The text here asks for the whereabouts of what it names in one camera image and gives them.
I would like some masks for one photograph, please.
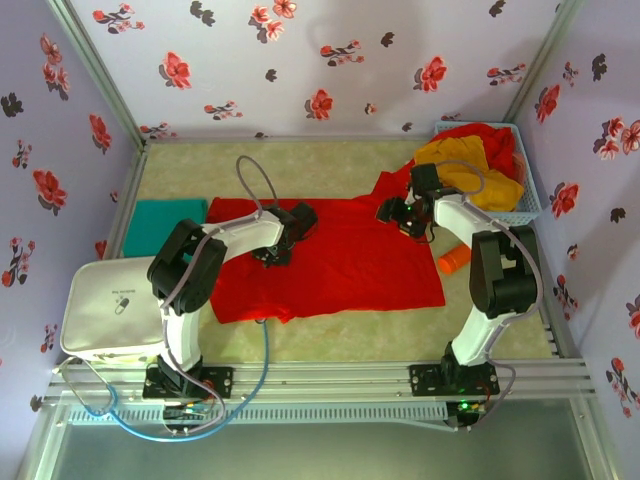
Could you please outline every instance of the beige carpet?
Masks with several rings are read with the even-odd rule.
[[[381,171],[394,171],[422,145],[393,142],[207,143],[154,145],[138,198],[246,197],[235,176],[238,155],[254,157],[280,197],[350,198],[367,194]],[[249,165],[246,179],[259,197],[269,190]],[[433,255],[458,244],[438,229]],[[437,360],[461,330],[471,308],[468,267],[441,275],[447,306],[399,312],[340,312],[286,325],[269,321],[272,361]],[[263,357],[261,328],[254,322],[220,325],[210,308],[201,316],[200,344],[206,362],[257,362]],[[496,358],[549,358],[538,315],[505,332]]]

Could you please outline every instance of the teal cloth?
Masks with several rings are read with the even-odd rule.
[[[185,198],[179,200],[138,200],[124,242],[125,257],[156,255],[180,220],[190,218],[204,223],[207,200]]]

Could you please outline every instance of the red towel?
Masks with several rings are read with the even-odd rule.
[[[482,139],[489,168],[498,170],[511,180],[517,181],[518,175],[513,163],[516,141],[509,127],[496,129],[485,123],[468,123],[451,130],[445,130],[433,137],[431,141],[468,137],[469,135],[477,135]]]
[[[396,176],[382,173],[370,195],[305,199],[315,209],[318,224],[307,240],[293,248],[288,266],[265,269],[251,255],[226,262],[211,296],[220,323],[263,317],[287,322],[341,310],[443,306],[429,245],[375,219],[382,201],[406,194]],[[289,210],[298,202],[283,199],[280,206]],[[230,220],[254,209],[250,200],[216,198],[207,222]]]

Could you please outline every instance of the plastic basket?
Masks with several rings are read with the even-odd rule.
[[[436,135],[445,130],[451,130],[452,128],[460,127],[475,122],[436,122]],[[516,143],[516,152],[522,153],[524,156],[525,165],[527,167],[527,175],[524,182],[524,194],[516,206],[514,212],[487,212],[493,218],[500,220],[506,224],[517,226],[526,225],[534,220],[540,212],[542,207],[540,206],[540,198],[536,191],[536,186],[533,183],[533,176],[531,175],[531,168],[529,167],[529,159],[527,158],[527,152],[524,151],[524,145],[522,144],[522,138],[520,138],[520,132],[518,127],[512,123],[488,123],[482,122],[493,128],[509,127]]]

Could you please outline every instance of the blue cable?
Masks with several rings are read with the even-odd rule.
[[[258,381],[256,388],[253,389],[253,392],[251,392],[249,396],[240,405],[238,405],[238,407],[226,419],[224,419],[218,425],[213,427],[211,430],[207,430],[206,432],[198,433],[190,437],[158,437],[155,435],[148,435],[146,433],[139,432],[134,428],[132,428],[131,426],[127,425],[124,422],[124,420],[122,420],[118,415],[118,413],[116,412],[116,406],[118,404],[118,394],[116,393],[115,389],[111,385],[107,385],[107,388],[112,395],[112,403],[108,408],[108,410],[98,412],[98,411],[92,410],[91,408],[85,405],[85,409],[87,413],[92,417],[96,417],[96,418],[104,417],[106,415],[111,415],[113,420],[118,425],[120,425],[124,430],[129,432],[131,435],[135,435],[136,437],[142,438],[144,440],[151,440],[153,442],[165,442],[165,443],[191,442],[193,440],[200,440],[202,438],[206,438],[210,435],[213,435],[214,433],[219,432],[224,427],[226,427],[234,418],[236,418],[240,414],[240,412],[247,406],[247,404],[255,398],[256,394],[262,388],[262,386],[264,385],[264,381],[267,378],[267,373],[269,372],[269,334],[267,332],[267,322],[263,320],[258,323],[262,324],[262,331],[264,333],[264,366],[262,368],[262,375],[260,375],[260,380]]]

